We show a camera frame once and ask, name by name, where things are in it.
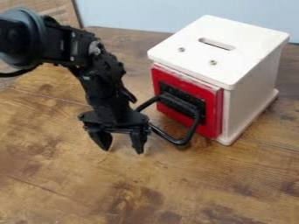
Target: hole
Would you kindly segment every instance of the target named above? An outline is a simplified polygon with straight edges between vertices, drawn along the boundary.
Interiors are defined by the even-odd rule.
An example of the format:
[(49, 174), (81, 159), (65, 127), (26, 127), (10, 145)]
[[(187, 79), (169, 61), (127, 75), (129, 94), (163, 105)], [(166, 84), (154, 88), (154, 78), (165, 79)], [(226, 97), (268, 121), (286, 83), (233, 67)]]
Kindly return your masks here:
[(221, 49), (223, 49), (226, 51), (233, 51), (237, 48), (233, 45), (223, 44), (223, 43), (221, 43), (221, 42), (218, 42), (218, 41), (215, 41), (213, 39), (209, 39), (209, 38), (201, 38), (199, 41), (203, 44), (206, 44), (209, 46), (215, 46), (215, 47), (218, 47), (218, 48), (221, 48)]

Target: wooden table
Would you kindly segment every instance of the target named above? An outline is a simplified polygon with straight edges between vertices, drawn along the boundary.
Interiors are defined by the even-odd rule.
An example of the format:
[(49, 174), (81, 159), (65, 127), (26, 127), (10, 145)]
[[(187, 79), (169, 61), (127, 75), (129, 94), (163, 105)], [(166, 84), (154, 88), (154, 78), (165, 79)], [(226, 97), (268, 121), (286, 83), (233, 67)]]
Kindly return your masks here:
[[(126, 86), (154, 95), (147, 50), (170, 34), (91, 29), (126, 62)], [(0, 223), (299, 223), (299, 47), (285, 49), (281, 97), (233, 146), (197, 135), (175, 148), (129, 136), (105, 152), (78, 121), (90, 110), (70, 72), (42, 66), (0, 93)], [(154, 123), (187, 130), (151, 107)]]

